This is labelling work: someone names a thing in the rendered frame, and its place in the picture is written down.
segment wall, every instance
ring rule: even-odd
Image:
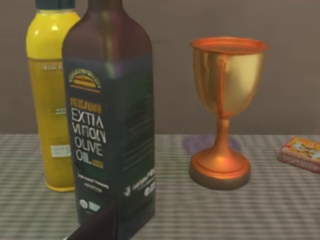
[[[83,13],[86,1],[78,0]],[[258,93],[232,120],[234,134],[320,134],[320,1],[125,0],[154,48],[157,133],[211,133],[213,116],[197,100],[190,40],[240,36],[264,40]],[[33,0],[0,1],[0,133],[37,131],[25,56]]]

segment checkered tablecloth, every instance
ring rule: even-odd
[[[157,135],[156,217],[134,239],[320,240],[320,175],[277,160],[290,137],[231,136],[251,162],[251,181],[219,191],[188,175],[209,136]],[[46,187],[36,135],[0,135],[0,184],[0,240],[62,240],[78,227],[73,193]]]

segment deck of cards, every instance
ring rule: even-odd
[[[320,143],[295,136],[281,148],[279,160],[320,174]]]

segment yellow bottle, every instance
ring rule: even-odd
[[[26,37],[33,100],[49,189],[74,190],[66,117],[62,45],[80,19],[75,0],[36,0],[37,13]]]

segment chalice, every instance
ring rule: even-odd
[[[217,129],[213,146],[192,156],[189,174],[204,187],[237,189],[250,180],[251,167],[229,147],[230,118],[252,101],[268,45],[255,39],[207,37],[193,40],[191,46],[196,92],[205,109],[217,115]]]

